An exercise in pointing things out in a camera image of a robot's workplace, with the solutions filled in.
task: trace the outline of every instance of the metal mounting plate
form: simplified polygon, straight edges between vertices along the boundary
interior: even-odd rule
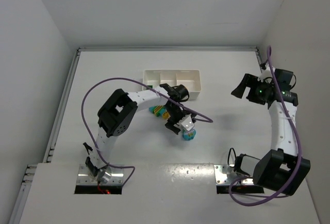
[[[106,186],[121,186],[123,184],[124,173],[123,169],[108,168],[105,172],[106,181],[102,181],[102,185]],[[86,165],[80,165],[76,185],[93,186],[97,185],[95,180],[89,173]]]
[[[235,179],[242,176],[234,172],[234,165],[214,165],[214,175],[216,177],[216,185],[229,186]],[[252,179],[245,179],[241,185],[253,185]]]

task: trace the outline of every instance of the metal frame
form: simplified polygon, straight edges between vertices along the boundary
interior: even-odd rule
[[[24,206],[27,200],[27,196],[29,195],[29,191],[32,185],[33,177],[36,173],[37,165],[28,165],[22,180],[22,185],[19,191],[19,195],[17,196],[14,208],[12,210],[9,224],[19,224]]]
[[[260,65],[262,60],[260,52],[255,46],[127,46],[127,47],[80,47],[74,54],[71,67],[68,73],[67,81],[63,89],[61,101],[56,113],[53,128],[49,141],[47,144],[46,152],[43,158],[43,163],[50,163],[52,161],[53,153],[56,146],[57,137],[62,124],[65,108],[69,99],[69,93],[71,90],[73,78],[79,62],[80,53],[82,51],[254,51]],[[26,173],[23,178],[19,195],[16,199],[14,209],[12,211],[9,224],[19,224],[24,206],[31,188],[34,172],[37,165],[28,165]]]
[[[97,186],[98,180],[100,180],[102,186],[121,186],[124,182],[123,178],[124,170],[122,168],[107,168],[101,178],[93,179],[90,176],[88,167],[80,165],[76,186]]]
[[[88,46],[81,51],[255,51],[256,46]]]
[[[69,93],[70,93],[70,90],[71,90],[73,78],[74,78],[74,75],[75,75],[75,72],[76,72],[76,69],[77,69],[77,66],[78,66],[79,56],[80,56],[80,51],[77,50],[75,52],[74,56],[73,56],[71,67],[70,67],[69,74],[68,74],[68,77],[67,77],[67,81],[65,82],[65,86],[64,86],[63,93],[62,93],[60,105],[59,105],[57,113],[56,113],[56,117],[55,117],[55,120],[54,120],[51,135],[49,137],[46,152],[45,152],[45,155],[44,155],[44,158],[43,158],[43,163],[49,163],[49,162],[52,161],[53,152],[54,152],[54,149],[55,149],[57,137],[58,137],[58,134],[59,134],[59,131],[60,131],[60,127],[61,127],[61,124],[62,124],[64,112],[65,112],[65,107],[67,106],[67,102],[68,102]]]

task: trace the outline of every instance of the metal base plate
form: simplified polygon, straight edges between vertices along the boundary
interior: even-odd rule
[[[124,173],[123,169],[108,168],[105,171],[101,185],[106,186],[121,186],[123,184]],[[77,186],[97,186],[97,180],[93,178],[86,165],[79,166],[77,177]]]
[[[234,165],[214,165],[214,175],[218,194],[227,194],[230,184],[242,176],[234,172]],[[233,191],[238,193],[264,193],[262,187],[253,184],[252,179],[244,179],[233,186]]]

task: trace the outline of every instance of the blue toy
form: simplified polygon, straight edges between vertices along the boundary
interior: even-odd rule
[[[194,139],[195,135],[196,135],[195,129],[191,129],[189,131],[183,131],[183,133],[182,133],[182,137],[186,141],[190,141],[190,140]]]

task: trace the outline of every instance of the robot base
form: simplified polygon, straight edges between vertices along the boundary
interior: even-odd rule
[[[107,168],[98,181],[90,175],[86,165],[80,165],[74,194],[112,194],[121,195],[123,169]]]
[[[217,194],[228,194],[230,184],[242,175],[234,172],[234,165],[214,165]],[[265,193],[263,188],[253,184],[252,179],[245,179],[233,186],[233,192],[241,194]]]

